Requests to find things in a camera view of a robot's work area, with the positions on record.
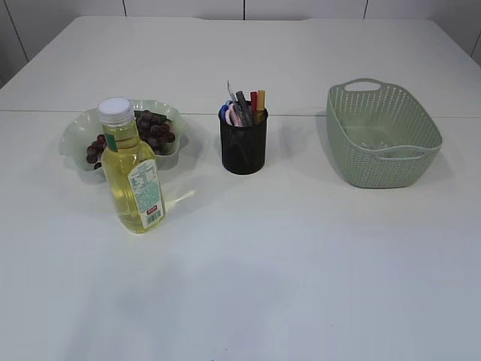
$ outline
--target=barcode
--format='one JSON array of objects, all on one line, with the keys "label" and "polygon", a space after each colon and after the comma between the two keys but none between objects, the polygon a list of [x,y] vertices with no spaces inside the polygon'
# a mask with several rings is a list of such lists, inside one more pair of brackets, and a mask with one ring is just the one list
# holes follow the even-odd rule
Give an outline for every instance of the barcode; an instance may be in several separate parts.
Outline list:
[{"label": "barcode", "polygon": [[147,225],[151,224],[152,222],[155,222],[155,220],[159,217],[160,217],[160,210],[157,210],[147,217]]}]

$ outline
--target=yellow oil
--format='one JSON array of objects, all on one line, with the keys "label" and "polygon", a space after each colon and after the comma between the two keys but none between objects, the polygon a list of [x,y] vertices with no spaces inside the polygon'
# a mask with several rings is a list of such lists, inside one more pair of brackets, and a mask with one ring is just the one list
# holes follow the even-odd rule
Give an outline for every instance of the yellow oil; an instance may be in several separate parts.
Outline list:
[{"label": "yellow oil", "polygon": [[105,136],[112,135],[115,139],[115,149],[110,145],[102,155],[102,168],[110,184],[110,190],[115,202],[120,221],[125,227],[135,233],[144,233],[157,226],[165,216],[165,206],[162,201],[162,216],[147,229],[144,228],[141,213],[138,209],[135,195],[129,181],[129,173],[142,162],[153,159],[156,155],[147,143],[142,141],[137,132],[135,121],[126,126],[110,127],[103,125]]}]

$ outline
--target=white bottle cap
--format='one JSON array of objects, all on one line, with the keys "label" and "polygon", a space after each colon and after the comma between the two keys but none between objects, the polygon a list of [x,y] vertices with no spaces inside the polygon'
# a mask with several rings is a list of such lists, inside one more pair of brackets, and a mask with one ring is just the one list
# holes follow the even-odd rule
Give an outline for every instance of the white bottle cap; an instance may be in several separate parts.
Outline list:
[{"label": "white bottle cap", "polygon": [[98,119],[106,126],[126,126],[134,119],[134,107],[125,98],[105,99],[97,107]]}]

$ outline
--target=yellow marker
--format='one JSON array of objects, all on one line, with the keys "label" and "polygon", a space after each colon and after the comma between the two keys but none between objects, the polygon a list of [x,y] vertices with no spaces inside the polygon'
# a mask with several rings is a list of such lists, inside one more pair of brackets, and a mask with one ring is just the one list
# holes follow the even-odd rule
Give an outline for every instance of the yellow marker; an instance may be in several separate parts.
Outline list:
[{"label": "yellow marker", "polygon": [[256,124],[262,123],[264,120],[265,110],[265,90],[259,90],[257,92],[257,115]]}]

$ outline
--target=bottle label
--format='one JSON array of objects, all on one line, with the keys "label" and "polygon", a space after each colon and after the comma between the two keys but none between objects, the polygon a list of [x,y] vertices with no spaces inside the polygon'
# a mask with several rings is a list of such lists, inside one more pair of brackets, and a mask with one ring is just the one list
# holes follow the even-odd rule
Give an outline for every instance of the bottle label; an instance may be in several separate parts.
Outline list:
[{"label": "bottle label", "polygon": [[112,134],[104,133],[107,146],[113,152],[117,152],[117,144],[115,143],[115,137]]},{"label": "bottle label", "polygon": [[156,161],[149,159],[137,165],[129,173],[129,181],[141,213],[142,224],[147,229],[164,216]]}]

